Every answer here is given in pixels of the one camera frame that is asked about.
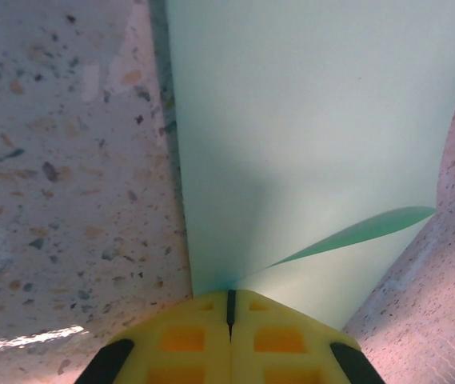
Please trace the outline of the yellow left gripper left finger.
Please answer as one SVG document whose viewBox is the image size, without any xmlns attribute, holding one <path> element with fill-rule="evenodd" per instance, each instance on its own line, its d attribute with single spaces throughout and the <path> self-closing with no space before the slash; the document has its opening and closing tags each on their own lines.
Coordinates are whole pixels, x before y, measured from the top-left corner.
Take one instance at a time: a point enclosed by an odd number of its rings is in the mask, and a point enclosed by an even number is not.
<svg viewBox="0 0 455 384">
<path fill-rule="evenodd" d="M 113 336 L 76 383 L 230 383 L 231 292 L 183 302 Z"/>
</svg>

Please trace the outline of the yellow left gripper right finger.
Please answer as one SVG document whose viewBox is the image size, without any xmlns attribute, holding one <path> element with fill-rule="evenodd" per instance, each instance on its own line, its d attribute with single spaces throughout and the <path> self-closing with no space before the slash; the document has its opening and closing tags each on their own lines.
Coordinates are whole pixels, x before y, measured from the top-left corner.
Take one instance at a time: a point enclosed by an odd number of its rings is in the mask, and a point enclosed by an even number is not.
<svg viewBox="0 0 455 384">
<path fill-rule="evenodd" d="M 383 383 L 349 335 L 249 290 L 228 290 L 232 383 Z"/>
</svg>

